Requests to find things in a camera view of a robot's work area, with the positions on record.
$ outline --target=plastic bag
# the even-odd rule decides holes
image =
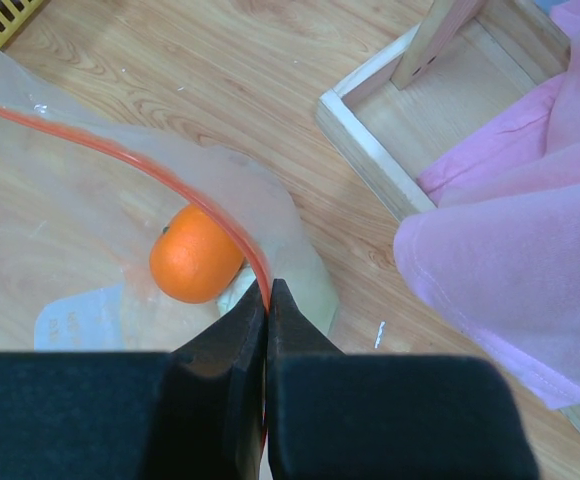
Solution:
[[[102,120],[0,52],[0,350],[172,349],[209,326],[216,302],[173,300],[149,271],[154,241],[188,202],[241,247],[265,300],[285,279],[328,332],[336,292],[270,172]]]

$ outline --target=mandarin orange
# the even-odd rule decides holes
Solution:
[[[243,253],[223,228],[189,204],[155,242],[150,271],[166,295],[186,303],[205,303],[230,285],[243,260]]]

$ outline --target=pink cloth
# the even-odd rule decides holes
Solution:
[[[439,208],[406,218],[394,251],[419,298],[562,408],[580,403],[580,0],[551,16],[568,71],[423,172]]]

